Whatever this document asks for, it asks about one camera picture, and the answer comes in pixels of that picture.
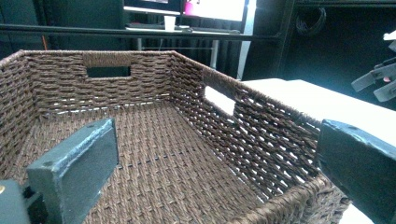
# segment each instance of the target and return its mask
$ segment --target desk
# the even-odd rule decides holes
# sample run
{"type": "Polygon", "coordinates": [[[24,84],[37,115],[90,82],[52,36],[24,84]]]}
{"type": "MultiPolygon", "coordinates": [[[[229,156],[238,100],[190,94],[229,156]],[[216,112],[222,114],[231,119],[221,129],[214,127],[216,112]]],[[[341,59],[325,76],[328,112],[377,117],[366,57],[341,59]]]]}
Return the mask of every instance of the desk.
{"type": "MultiPolygon", "coordinates": [[[[174,33],[174,34],[202,34],[202,35],[231,35],[229,33],[220,33],[220,32],[204,32],[204,31],[192,31],[191,33],[187,32],[182,32],[181,30],[175,30],[173,32],[167,32],[165,30],[157,30],[157,29],[142,29],[142,28],[131,28],[131,27],[125,27],[129,31],[137,31],[137,32],[155,32],[155,33],[174,33]]],[[[143,49],[143,44],[142,44],[142,38],[137,38],[137,50],[142,50],[143,49]]],[[[210,55],[210,67],[213,69],[216,69],[217,67],[217,61],[218,61],[218,55],[219,55],[219,40],[214,39],[212,40],[212,53],[210,55]]]]}
{"type": "MultiPolygon", "coordinates": [[[[396,112],[372,105],[344,94],[330,91],[314,84],[271,78],[244,82],[278,101],[304,112],[318,120],[334,119],[356,126],[389,144],[396,146],[396,112]]],[[[233,113],[233,101],[213,90],[206,90],[206,98],[227,113],[233,113]]],[[[341,224],[373,222],[353,205],[345,211],[341,224]]]]}

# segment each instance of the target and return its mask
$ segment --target woven basket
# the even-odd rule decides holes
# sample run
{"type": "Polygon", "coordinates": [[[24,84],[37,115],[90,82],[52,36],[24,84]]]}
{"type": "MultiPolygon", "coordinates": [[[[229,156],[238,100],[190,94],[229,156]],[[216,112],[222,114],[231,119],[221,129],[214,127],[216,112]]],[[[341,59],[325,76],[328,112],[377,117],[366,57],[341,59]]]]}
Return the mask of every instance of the woven basket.
{"type": "Polygon", "coordinates": [[[0,93],[0,179],[22,183],[71,133],[115,118],[120,165],[88,223],[336,223],[348,206],[313,164],[317,120],[173,51],[19,51],[0,93]],[[87,76],[100,66],[131,76],[87,76]]]}

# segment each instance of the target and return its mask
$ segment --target computer monitor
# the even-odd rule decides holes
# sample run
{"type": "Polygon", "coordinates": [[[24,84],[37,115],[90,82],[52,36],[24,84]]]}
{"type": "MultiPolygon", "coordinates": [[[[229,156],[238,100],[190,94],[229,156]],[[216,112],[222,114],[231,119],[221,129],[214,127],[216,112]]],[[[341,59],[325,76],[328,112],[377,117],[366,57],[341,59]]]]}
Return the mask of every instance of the computer monitor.
{"type": "Polygon", "coordinates": [[[181,5],[181,0],[124,0],[124,10],[165,16],[179,16],[181,5]]]}
{"type": "Polygon", "coordinates": [[[184,0],[184,16],[243,21],[248,0],[184,0]]]}

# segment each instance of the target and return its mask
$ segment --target woven texture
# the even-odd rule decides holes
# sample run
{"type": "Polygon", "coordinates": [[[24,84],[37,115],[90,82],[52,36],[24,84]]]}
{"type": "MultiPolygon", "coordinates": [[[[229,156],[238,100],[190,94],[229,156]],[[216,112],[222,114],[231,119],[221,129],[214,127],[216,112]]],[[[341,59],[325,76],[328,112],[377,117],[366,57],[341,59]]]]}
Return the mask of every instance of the woven texture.
{"type": "Polygon", "coordinates": [[[175,52],[20,51],[0,72],[0,178],[22,183],[71,133],[115,118],[120,165],[87,223],[336,223],[347,209],[313,164],[316,120],[175,52]],[[89,78],[98,66],[131,76],[89,78]]]}

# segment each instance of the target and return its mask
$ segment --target black cable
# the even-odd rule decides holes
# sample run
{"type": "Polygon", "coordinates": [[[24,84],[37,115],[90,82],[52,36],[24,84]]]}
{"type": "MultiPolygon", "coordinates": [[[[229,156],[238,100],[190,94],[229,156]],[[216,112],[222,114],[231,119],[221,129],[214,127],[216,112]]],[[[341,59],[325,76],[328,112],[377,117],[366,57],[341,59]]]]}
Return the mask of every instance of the black cable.
{"type": "Polygon", "coordinates": [[[326,10],[324,9],[324,7],[318,7],[316,10],[318,10],[320,16],[318,18],[318,21],[315,22],[315,24],[311,27],[309,27],[307,25],[307,22],[305,21],[307,11],[301,12],[301,14],[297,16],[296,28],[299,35],[313,36],[317,35],[321,31],[327,19],[326,10]]]}

